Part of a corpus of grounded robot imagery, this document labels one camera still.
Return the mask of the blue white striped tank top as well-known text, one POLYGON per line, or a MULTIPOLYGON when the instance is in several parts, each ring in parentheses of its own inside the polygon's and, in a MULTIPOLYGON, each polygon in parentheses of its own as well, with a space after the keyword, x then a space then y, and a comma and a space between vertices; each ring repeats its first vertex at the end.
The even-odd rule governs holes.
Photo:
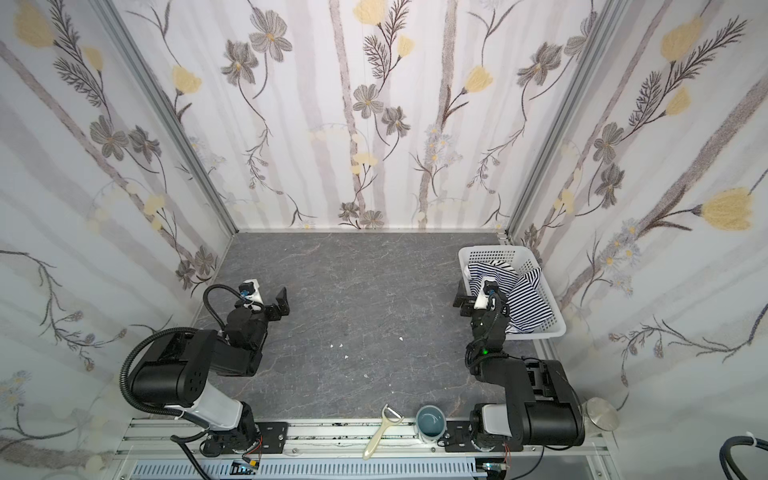
POLYGON ((509 262, 493 260, 469 263, 467 272, 473 296, 480 293, 486 279, 498 284, 509 310, 507 333, 533 333, 553 317, 552 308, 538 291, 541 280, 539 268, 518 273, 509 262))

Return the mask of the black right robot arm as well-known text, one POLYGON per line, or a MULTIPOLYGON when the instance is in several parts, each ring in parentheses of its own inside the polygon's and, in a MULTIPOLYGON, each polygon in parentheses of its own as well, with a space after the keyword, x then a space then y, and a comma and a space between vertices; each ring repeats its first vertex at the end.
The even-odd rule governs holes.
POLYGON ((453 306, 469 317, 473 339, 464 364, 479 382, 504 390, 502 403, 478 403, 469 420, 450 421, 441 441, 458 451, 520 452, 526 446, 568 449, 583 444, 586 428, 577 394, 562 364, 555 360, 514 356, 504 350, 509 309, 492 290, 485 307, 463 291, 453 306))

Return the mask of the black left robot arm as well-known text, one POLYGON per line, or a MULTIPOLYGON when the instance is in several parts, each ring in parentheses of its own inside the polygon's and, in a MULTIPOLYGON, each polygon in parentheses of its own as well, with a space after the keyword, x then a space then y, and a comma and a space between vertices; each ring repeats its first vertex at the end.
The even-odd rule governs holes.
POLYGON ((287 290, 281 288, 274 302, 267 304, 255 280, 246 280, 238 288, 213 284, 203 292, 202 301, 216 328, 174 327, 142 340, 119 372, 123 398, 136 410, 200 427, 198 434, 172 440, 182 448, 199 442, 205 457, 282 453, 287 423, 257 422, 250 405, 223 393, 209 375, 245 378, 257 374, 269 325, 290 313, 287 290), (218 289, 236 298, 226 317, 209 300, 218 289))

